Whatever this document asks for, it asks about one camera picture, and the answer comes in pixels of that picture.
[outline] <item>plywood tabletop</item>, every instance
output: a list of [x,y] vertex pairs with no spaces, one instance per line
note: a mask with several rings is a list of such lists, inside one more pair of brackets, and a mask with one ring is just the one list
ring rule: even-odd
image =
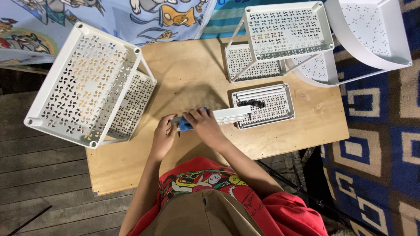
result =
[[[237,37],[235,41],[245,40]],[[229,98],[238,90],[288,83],[296,113],[295,119],[245,130],[233,124],[221,126],[225,135],[253,160],[349,137],[338,87],[311,86],[292,73],[230,84],[222,54],[228,42],[229,38],[201,39],[142,48],[157,87],[131,141],[87,149],[93,192],[103,195],[137,186],[161,117],[204,106],[214,110],[233,107]],[[193,131],[188,131],[175,139],[160,174],[198,155],[227,164]]]

